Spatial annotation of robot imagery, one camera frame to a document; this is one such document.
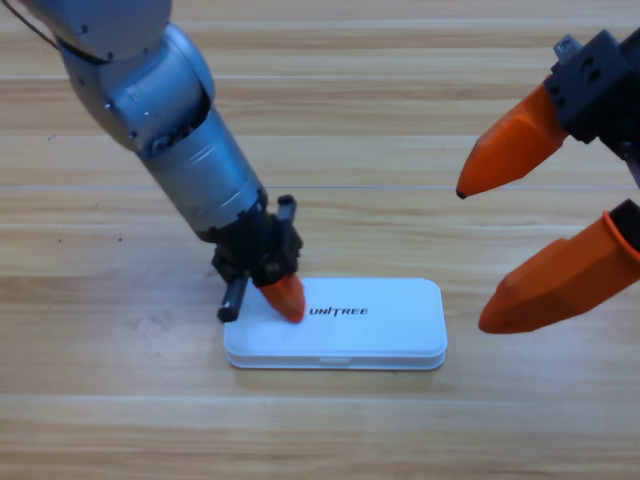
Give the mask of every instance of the wood grain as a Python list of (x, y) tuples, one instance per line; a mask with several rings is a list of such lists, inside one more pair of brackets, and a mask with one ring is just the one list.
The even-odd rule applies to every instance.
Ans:
[(443, 291), (430, 373), (230, 368), (222, 282), (55, 52), (0, 18), (0, 478), (637, 479), (640, 285), (520, 336), (477, 329), (502, 276), (625, 198), (601, 144), (460, 201), (477, 135), (551, 46), (638, 25), (631, 0), (179, 0), (217, 104), (272, 199), (292, 193), (305, 276)]

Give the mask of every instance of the white box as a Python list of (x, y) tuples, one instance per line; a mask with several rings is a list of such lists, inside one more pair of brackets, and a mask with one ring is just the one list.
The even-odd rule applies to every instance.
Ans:
[(239, 368), (431, 370), (447, 332), (438, 286), (421, 278), (307, 278), (305, 317), (291, 324), (253, 285), (225, 325)]

